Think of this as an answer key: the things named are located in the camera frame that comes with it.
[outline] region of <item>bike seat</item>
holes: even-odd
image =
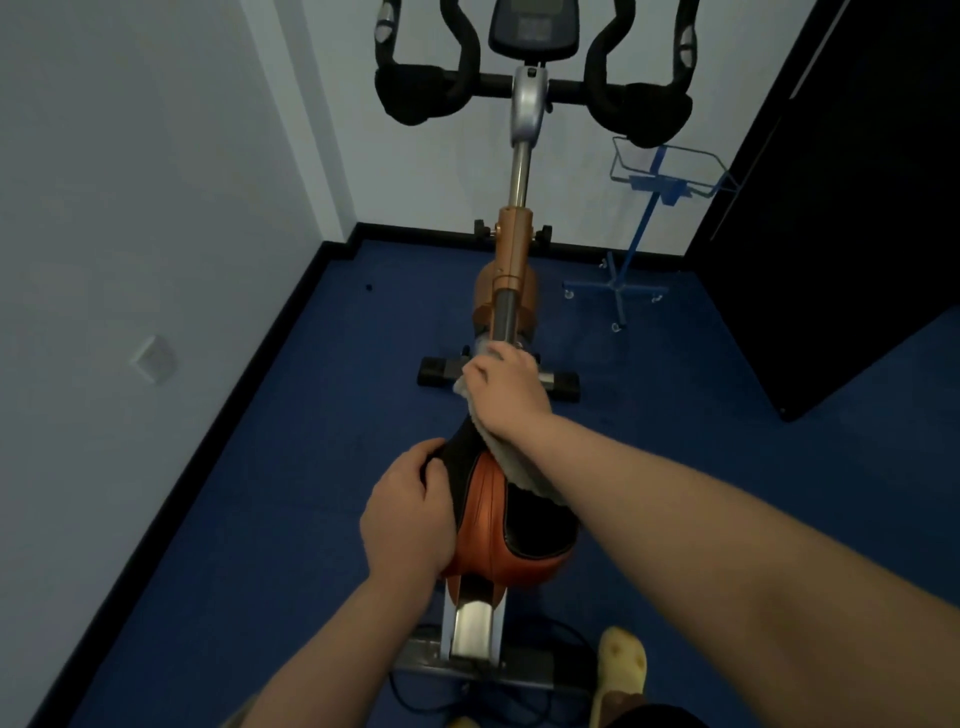
[[[433,457],[446,465],[457,522],[444,576],[475,574],[505,588],[548,581],[576,543],[572,511],[507,482],[469,417]]]

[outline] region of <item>blue floor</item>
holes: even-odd
[[[468,343],[473,279],[489,259],[366,243],[330,264],[74,728],[217,725],[333,614],[365,576],[357,520],[371,486],[402,450],[464,417],[462,400],[419,388],[415,374],[422,356]],[[630,302],[631,327],[614,335],[612,297],[565,301],[560,289],[604,272],[536,267],[535,349],[583,383],[563,414],[728,479],[960,602],[960,309],[785,425],[692,275],[634,274],[672,290]],[[756,724],[589,537],[554,581],[511,600],[592,641],[627,627],[646,645],[653,699],[715,728]],[[411,701],[449,698],[446,682],[403,687]],[[370,721],[439,724],[404,713],[389,691]]]

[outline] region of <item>blue pole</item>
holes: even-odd
[[[643,233],[647,229],[647,223],[650,222],[650,218],[654,214],[654,207],[657,206],[657,202],[659,201],[660,201],[660,193],[652,192],[650,194],[650,202],[647,203],[647,208],[643,210],[643,217],[640,218],[640,224],[636,226],[634,239],[630,242],[630,248],[627,249],[627,256],[623,259],[623,265],[620,268],[620,274],[616,277],[616,281],[613,284],[614,287],[622,286],[624,281],[626,280],[627,269],[630,267],[630,261],[634,259],[636,248],[640,244],[640,238],[643,237]]]

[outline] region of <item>exercise bike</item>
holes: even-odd
[[[374,32],[375,87],[384,110],[408,126],[463,109],[473,96],[511,100],[513,166],[507,205],[489,228],[474,222],[478,238],[492,238],[493,260],[473,292],[474,345],[487,339],[528,349],[537,326],[537,278],[531,246],[550,243],[551,229],[535,232],[526,207],[530,160],[544,112],[554,104],[586,106],[605,129],[638,147],[669,141],[693,108],[687,95],[697,62],[694,21],[699,0],[681,0],[674,25],[673,81],[668,85],[607,83],[607,56],[633,26],[636,0],[614,0],[614,18],[589,47],[581,82],[550,80],[546,64],[573,57],[580,45],[577,0],[497,0],[489,45],[520,61],[513,76],[480,72],[480,41],[457,0],[440,0],[446,27],[460,44],[456,70],[394,61],[400,0],[385,0]],[[444,385],[460,376],[458,358],[426,357],[418,382]],[[541,373],[555,399],[579,399],[572,373]],[[569,558],[578,522],[568,508],[508,482],[472,420],[435,456],[446,464],[457,522],[456,555],[444,573],[444,618],[439,634],[418,633],[396,668],[508,685],[592,694],[592,654],[571,647],[549,650],[504,644],[506,594],[551,578]]]

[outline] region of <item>person's left hand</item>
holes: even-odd
[[[444,463],[431,460],[426,487],[420,482],[420,468],[443,443],[438,438],[414,445],[373,486],[360,519],[372,581],[429,590],[453,558],[457,526]]]

